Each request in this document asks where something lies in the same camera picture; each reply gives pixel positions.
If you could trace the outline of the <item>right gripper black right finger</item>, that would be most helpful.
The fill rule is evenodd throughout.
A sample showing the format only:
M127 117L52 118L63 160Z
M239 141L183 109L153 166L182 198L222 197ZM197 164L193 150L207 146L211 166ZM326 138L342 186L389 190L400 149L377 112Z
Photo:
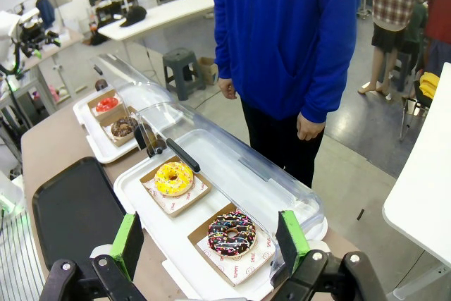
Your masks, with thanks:
M275 300L312 300L317 293L333 300L387 299L365 253L339 258L311 249L293 211L278 212L276 240L283 263L274 273Z

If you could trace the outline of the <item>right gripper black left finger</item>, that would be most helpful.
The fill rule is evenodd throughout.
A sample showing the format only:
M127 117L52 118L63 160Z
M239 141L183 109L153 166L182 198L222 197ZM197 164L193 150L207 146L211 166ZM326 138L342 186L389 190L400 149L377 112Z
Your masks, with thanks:
M70 259L55 261L39 296L40 300L144 300L135 286L137 263L144 232L137 213L126 214L113 243L96 247L88 259L88 278Z

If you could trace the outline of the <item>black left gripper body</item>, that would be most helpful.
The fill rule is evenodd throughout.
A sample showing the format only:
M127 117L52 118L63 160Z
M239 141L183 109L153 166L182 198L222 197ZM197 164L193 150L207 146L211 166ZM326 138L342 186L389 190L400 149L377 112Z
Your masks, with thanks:
M23 53L32 53L41 49L47 41L45 29L42 23L27 22L20 24L21 50Z

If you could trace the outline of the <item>person's left hand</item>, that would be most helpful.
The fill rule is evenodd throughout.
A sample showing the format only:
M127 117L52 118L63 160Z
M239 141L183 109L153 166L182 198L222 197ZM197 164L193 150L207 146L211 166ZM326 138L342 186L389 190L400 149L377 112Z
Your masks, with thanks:
M297 116L297 137L304 141L313 140L324 130L325 126L325 122L311 122L299 113Z

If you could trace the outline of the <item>person's right hand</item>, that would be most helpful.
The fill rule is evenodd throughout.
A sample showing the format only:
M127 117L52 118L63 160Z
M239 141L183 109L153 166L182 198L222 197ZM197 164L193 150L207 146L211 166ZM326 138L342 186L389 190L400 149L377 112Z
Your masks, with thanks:
M236 99L236 91L235 91L235 87L233 85L233 81L231 79L223 79L223 78L219 78L218 79L218 87L221 90L222 95L226 98L226 99Z

